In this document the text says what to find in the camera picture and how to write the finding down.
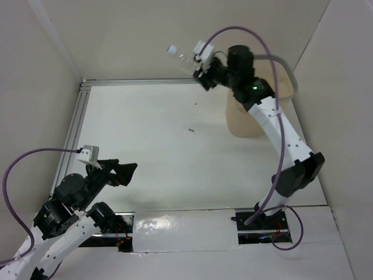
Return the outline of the clear bottle white cap front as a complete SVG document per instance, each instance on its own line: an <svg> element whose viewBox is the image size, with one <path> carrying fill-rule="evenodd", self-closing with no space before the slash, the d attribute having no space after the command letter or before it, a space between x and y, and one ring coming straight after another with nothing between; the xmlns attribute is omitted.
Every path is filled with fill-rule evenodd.
<svg viewBox="0 0 373 280"><path fill-rule="evenodd" d="M170 45L166 53L177 63L178 67L189 76L199 69L199 63L191 54L183 53L177 46Z"/></svg>

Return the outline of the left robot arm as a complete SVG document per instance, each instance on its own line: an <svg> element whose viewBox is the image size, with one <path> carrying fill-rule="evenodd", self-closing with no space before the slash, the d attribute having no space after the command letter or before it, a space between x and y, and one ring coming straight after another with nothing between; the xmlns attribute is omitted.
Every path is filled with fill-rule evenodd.
<svg viewBox="0 0 373 280"><path fill-rule="evenodd" d="M13 261L1 265L1 279L50 279L65 257L96 233L115 233L119 244L130 240L132 220L93 200L105 186L127 186L136 163L117 159L86 165L86 176L64 177L52 198L36 214L32 234Z"/></svg>

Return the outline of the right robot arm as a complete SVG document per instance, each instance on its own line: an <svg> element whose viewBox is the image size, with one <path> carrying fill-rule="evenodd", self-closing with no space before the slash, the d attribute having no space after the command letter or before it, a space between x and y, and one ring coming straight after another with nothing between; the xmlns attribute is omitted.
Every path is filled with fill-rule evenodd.
<svg viewBox="0 0 373 280"><path fill-rule="evenodd" d="M315 180L325 158L322 153L313 152L299 137L281 111L274 90L266 80L255 75L254 55L247 46L230 47L225 65L213 50L211 44L198 42L193 53L199 66L193 78L205 90L217 85L232 90L236 101L261 126L280 156L277 172L271 178L271 189L256 204L255 215L244 222L249 225L255 221L259 228L266 229L288 199Z"/></svg>

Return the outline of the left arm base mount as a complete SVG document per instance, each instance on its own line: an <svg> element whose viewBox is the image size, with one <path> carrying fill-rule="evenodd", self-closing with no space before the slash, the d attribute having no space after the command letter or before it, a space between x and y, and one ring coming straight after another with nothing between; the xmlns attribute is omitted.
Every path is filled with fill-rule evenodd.
<svg viewBox="0 0 373 280"><path fill-rule="evenodd" d="M122 253L133 252L134 213L117 213L111 229L105 233L95 233L85 240L81 248L112 248Z"/></svg>

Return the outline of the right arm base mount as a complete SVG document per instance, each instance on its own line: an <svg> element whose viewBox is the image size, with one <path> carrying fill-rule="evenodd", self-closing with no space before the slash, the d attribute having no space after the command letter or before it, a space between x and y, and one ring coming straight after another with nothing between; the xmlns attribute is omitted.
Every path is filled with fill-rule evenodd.
<svg viewBox="0 0 373 280"><path fill-rule="evenodd" d="M237 226L239 244L271 243L273 238L275 238L275 243L292 243L286 214L283 210L271 217L261 214L249 225L245 225L244 222L254 213L254 210L238 211L231 217Z"/></svg>

